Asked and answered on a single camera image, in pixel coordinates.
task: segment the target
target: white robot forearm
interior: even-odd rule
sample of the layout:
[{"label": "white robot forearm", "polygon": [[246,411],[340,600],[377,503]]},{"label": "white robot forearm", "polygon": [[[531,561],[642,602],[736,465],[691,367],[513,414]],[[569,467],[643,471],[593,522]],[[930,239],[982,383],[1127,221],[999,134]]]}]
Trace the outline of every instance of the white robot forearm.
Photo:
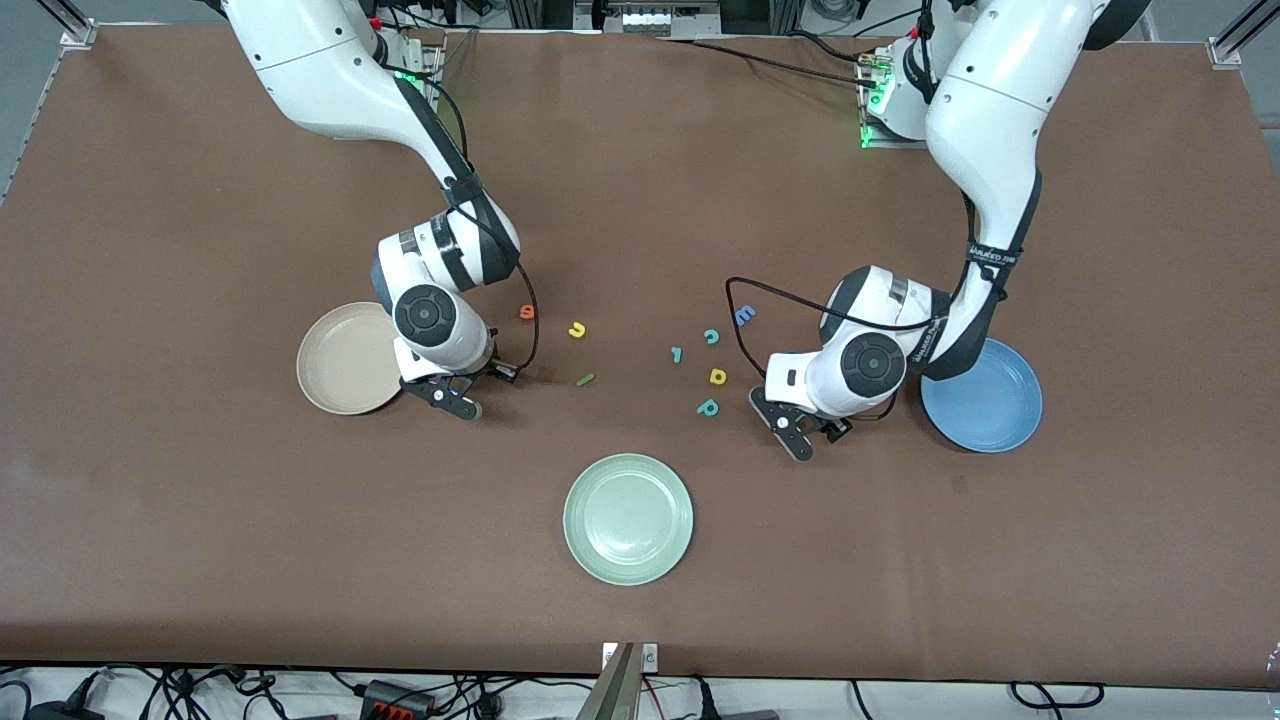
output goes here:
[{"label": "white robot forearm", "polygon": [[[945,40],[929,45],[933,74],[943,72],[922,92],[904,81],[923,82],[922,68],[910,68],[923,56],[923,38],[904,37],[878,53],[893,58],[896,78],[892,95],[874,110],[908,137],[920,133],[934,161],[972,200],[978,232],[970,234],[954,295],[882,268],[858,269],[827,304],[856,319],[826,314],[822,350],[769,357],[764,387],[753,391],[751,402],[795,459],[812,452],[796,427],[804,415],[842,423],[888,400],[906,372],[943,379],[973,366],[1039,199],[1041,128],[1107,5],[979,0],[963,10],[964,18],[945,8],[937,31]],[[913,113],[923,122],[913,122]]]},{"label": "white robot forearm", "polygon": [[439,179],[449,210],[380,241],[370,275],[399,332],[404,380],[477,372],[493,341],[461,293],[509,277],[520,238],[439,118],[379,65],[385,46],[353,0],[224,0],[223,9],[285,117],[329,137],[407,145]]}]

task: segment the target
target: brown table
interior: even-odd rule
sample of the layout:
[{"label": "brown table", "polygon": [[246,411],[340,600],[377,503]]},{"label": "brown table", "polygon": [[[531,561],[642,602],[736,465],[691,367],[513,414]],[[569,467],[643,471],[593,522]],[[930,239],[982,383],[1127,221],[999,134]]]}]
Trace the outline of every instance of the brown table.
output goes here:
[{"label": "brown table", "polygon": [[[1199,46],[1082,59],[992,331],[1043,384],[1030,442],[961,452],[913,384],[799,465],[746,405],[723,279],[950,288],[955,187],[859,150],[842,86],[635,37],[468,45],[449,83],[545,320],[474,425],[416,398],[330,416],[294,379],[310,324],[371,299],[376,240],[443,209],[416,156],[291,124],[225,27],[106,27],[64,59],[0,210],[0,655],[593,671],[644,639],[666,673],[1263,683],[1280,192],[1236,73]],[[521,356],[521,284],[468,297]],[[762,357],[817,347],[813,313],[741,301]],[[696,509],[631,589],[561,532],[620,451]]]}]

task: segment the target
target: blue plate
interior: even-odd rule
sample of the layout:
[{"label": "blue plate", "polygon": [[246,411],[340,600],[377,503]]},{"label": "blue plate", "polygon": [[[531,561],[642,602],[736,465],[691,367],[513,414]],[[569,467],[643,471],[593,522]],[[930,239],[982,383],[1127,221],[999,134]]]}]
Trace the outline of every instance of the blue plate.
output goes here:
[{"label": "blue plate", "polygon": [[920,398],[938,432],[975,452],[1005,452],[1027,442],[1044,410],[1032,366],[991,338],[968,373],[946,380],[920,378]]}]

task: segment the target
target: beige plate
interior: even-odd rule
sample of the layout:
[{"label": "beige plate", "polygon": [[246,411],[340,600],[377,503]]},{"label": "beige plate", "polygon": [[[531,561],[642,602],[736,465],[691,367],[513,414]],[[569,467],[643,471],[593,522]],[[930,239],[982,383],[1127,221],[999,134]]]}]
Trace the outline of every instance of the beige plate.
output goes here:
[{"label": "beige plate", "polygon": [[316,407],[358,415],[399,392],[392,341],[396,325],[376,302],[330,310],[311,325],[298,348],[298,384]]}]

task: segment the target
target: green plate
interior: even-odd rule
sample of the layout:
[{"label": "green plate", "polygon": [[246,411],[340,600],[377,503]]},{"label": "green plate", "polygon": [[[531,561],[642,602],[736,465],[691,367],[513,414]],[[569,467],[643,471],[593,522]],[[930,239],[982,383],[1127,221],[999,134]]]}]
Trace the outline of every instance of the green plate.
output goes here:
[{"label": "green plate", "polygon": [[613,585],[643,585],[680,562],[694,536],[694,503],[675,470],[626,452],[582,471],[564,501],[564,541],[584,570]]}]

